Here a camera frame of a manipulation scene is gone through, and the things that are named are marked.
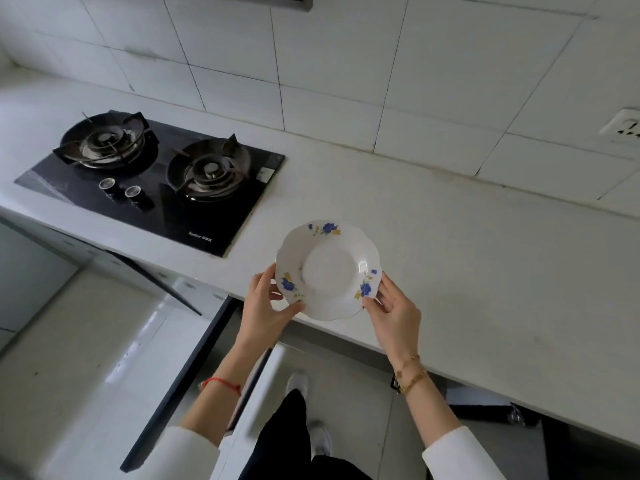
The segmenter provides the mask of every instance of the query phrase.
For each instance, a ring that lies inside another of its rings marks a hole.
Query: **person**
[[[180,426],[167,428],[138,480],[208,480],[218,446],[249,373],[272,347],[284,327],[304,310],[292,303],[276,311],[271,300],[282,299],[275,264],[256,274],[249,285],[235,344],[220,363]],[[435,480],[504,480],[471,431],[460,425],[418,357],[420,310],[385,273],[375,299],[362,299],[376,338],[396,371],[396,379],[426,446],[422,457]],[[321,424],[307,428],[305,396],[308,379],[294,374],[287,395],[260,432],[241,480],[258,478],[368,479],[347,460],[331,456],[331,439]]]

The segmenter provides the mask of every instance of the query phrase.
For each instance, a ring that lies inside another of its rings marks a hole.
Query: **countertop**
[[[110,109],[287,156],[226,258],[12,183]],[[640,221],[22,69],[0,115],[0,206],[240,298],[290,229],[348,221],[422,310],[429,370],[640,445]],[[300,320],[378,348],[365,312]]]

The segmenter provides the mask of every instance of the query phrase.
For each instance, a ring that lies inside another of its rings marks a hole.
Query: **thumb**
[[[371,318],[379,317],[385,314],[385,311],[382,310],[380,304],[376,300],[369,298],[368,296],[362,298],[362,305],[367,309]]]
[[[297,301],[295,303],[290,304],[284,310],[280,311],[278,313],[278,315],[284,321],[289,322],[290,320],[292,320],[293,317],[295,317],[302,310],[304,310],[305,307],[306,307],[306,305],[305,305],[304,301]]]

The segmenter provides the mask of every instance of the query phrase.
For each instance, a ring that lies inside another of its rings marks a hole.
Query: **sleeve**
[[[208,439],[172,426],[140,468],[137,480],[209,480],[219,455]]]
[[[434,480],[504,480],[471,430],[460,426],[429,446],[422,459]]]

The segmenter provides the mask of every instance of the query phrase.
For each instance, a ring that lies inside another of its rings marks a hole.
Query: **bracelet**
[[[420,355],[412,355],[411,357],[409,357],[409,360],[405,361],[404,364],[402,364],[400,370],[395,371],[396,378],[402,379],[402,371],[404,371],[406,366],[412,363],[414,360],[420,360]]]
[[[402,387],[400,386],[400,384],[398,384],[400,393],[406,395],[413,386],[415,386],[418,382],[423,380],[425,377],[427,377],[427,369],[423,369],[420,372],[418,372],[416,375],[414,375],[413,379],[411,379],[409,381],[409,384],[407,384],[405,387]]]
[[[215,382],[219,382],[220,384],[223,384],[225,386],[227,386],[229,389],[231,389],[233,392],[235,392],[238,397],[242,396],[242,387],[240,387],[240,384],[231,384],[231,382],[228,382],[224,379],[220,379],[219,377],[212,377],[210,379],[207,379],[206,381],[202,381],[200,384],[198,384],[198,389],[200,390],[200,392],[203,391],[204,387],[209,384],[211,381],[215,381]]]

